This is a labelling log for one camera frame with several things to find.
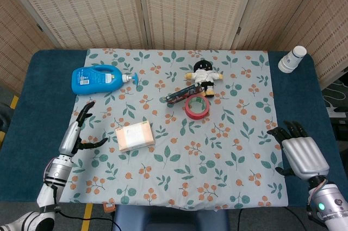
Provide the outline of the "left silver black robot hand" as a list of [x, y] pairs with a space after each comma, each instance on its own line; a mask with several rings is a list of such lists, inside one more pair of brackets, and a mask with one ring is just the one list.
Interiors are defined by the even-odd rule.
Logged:
[[95, 105], [95, 102], [90, 102], [86, 104], [80, 113], [77, 116], [77, 119], [71, 123], [68, 129], [65, 132], [63, 140], [59, 147], [59, 153], [73, 157], [78, 150], [84, 149], [93, 149], [101, 147], [105, 142], [107, 142], [108, 138], [104, 138], [99, 142], [92, 143], [86, 142], [82, 143], [82, 139], [80, 137], [81, 127], [84, 121], [92, 116], [92, 113], [88, 113], [88, 111]]

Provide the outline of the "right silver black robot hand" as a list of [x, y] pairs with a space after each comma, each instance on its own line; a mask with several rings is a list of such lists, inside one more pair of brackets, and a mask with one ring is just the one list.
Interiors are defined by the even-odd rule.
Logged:
[[296, 121], [284, 121], [287, 129], [276, 127], [267, 131], [279, 143], [290, 165], [288, 169], [276, 167], [283, 176], [297, 176], [309, 181], [314, 177], [324, 178], [330, 166], [313, 138]]

